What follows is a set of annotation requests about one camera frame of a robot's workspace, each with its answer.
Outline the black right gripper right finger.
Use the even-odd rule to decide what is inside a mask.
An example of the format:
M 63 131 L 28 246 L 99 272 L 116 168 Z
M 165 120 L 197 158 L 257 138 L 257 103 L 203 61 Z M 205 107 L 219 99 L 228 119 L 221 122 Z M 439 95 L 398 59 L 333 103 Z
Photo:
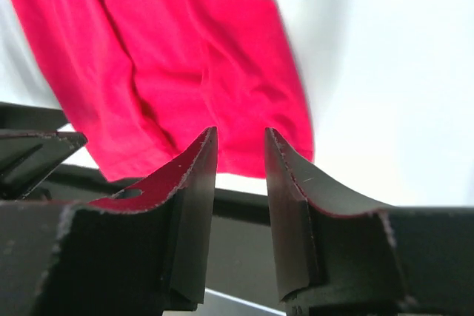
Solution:
M 279 300 L 288 315 L 471 315 L 473 209 L 394 207 L 265 132 Z

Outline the pink t shirt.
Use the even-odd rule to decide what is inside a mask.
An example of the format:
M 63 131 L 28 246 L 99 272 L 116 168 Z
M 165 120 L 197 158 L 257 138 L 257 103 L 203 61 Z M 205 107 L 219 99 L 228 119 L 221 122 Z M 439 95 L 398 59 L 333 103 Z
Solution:
M 11 0 L 106 179 L 139 178 L 218 130 L 218 171 L 263 178 L 264 132 L 313 131 L 274 0 Z

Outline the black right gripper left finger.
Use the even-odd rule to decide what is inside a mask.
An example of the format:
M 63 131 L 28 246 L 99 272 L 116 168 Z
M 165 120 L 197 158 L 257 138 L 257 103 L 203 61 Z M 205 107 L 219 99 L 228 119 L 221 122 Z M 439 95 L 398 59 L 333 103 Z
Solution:
M 217 130 L 91 202 L 1 199 L 3 315 L 161 315 L 204 301 Z

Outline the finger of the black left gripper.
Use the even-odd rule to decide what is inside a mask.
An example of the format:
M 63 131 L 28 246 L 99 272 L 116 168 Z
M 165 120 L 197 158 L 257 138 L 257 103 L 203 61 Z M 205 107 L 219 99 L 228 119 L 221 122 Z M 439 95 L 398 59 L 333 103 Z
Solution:
M 24 200 L 87 143 L 79 132 L 1 130 L 1 199 Z

